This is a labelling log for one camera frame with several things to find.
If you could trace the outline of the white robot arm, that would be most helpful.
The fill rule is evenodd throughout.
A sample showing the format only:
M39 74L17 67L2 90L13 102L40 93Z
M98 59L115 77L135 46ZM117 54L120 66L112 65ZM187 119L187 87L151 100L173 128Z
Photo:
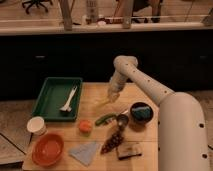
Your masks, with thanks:
M134 56L117 56L108 98L114 102L127 79L158 107L158 171L211 171L202 106L185 92L175 92L140 71Z

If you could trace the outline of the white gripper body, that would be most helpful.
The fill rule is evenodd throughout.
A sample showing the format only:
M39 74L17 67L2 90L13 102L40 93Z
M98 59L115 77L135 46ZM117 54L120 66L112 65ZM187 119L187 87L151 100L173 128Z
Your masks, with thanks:
M120 92L124 89L126 81L127 77L119 72L115 72L110 78L107 97L111 103L119 98Z

